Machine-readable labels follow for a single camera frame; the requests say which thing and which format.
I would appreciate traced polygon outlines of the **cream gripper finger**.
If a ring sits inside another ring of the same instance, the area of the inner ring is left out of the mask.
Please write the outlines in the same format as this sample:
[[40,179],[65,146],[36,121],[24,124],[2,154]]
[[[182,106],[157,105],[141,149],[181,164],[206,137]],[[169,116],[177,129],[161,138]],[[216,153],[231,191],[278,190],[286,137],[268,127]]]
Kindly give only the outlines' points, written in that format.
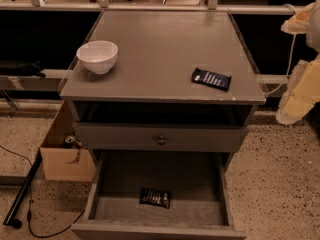
[[311,3],[300,10],[296,10],[290,4],[288,7],[293,9],[295,14],[282,24],[281,31],[292,35],[305,34],[314,4]]
[[320,101],[320,61],[300,60],[294,67],[282,95],[276,120],[283,125],[293,125],[303,119]]

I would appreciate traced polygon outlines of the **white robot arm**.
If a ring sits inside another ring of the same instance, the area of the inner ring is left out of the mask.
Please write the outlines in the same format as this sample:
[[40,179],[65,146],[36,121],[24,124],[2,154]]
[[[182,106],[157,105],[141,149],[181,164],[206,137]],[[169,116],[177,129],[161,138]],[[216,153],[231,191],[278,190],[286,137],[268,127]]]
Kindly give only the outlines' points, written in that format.
[[[299,10],[286,20],[281,30],[285,33],[306,35],[306,45],[320,54],[320,0]],[[310,62],[300,60],[294,67],[282,95],[276,120],[293,125],[300,121],[320,101],[320,58]]]

